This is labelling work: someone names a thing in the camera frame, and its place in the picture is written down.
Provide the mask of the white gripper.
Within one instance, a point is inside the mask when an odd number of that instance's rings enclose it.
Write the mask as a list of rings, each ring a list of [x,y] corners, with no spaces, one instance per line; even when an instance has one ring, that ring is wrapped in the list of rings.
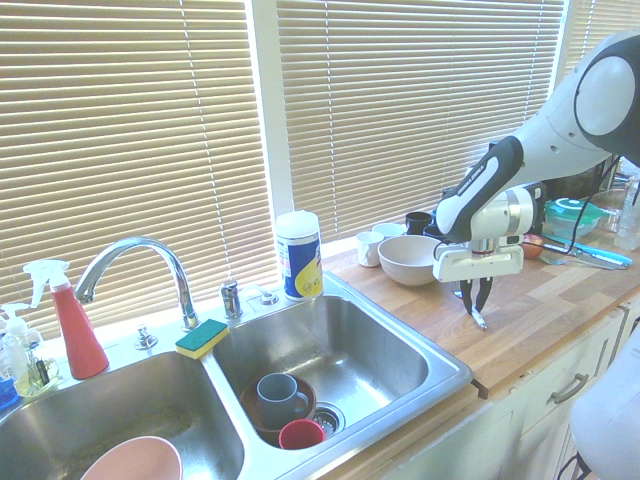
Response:
[[[474,254],[460,245],[438,250],[433,275],[438,281],[459,281],[461,299],[469,315],[472,314],[472,279],[480,279],[475,308],[481,312],[491,292],[494,276],[519,273],[523,268],[524,252],[516,245],[499,247],[486,255]]]

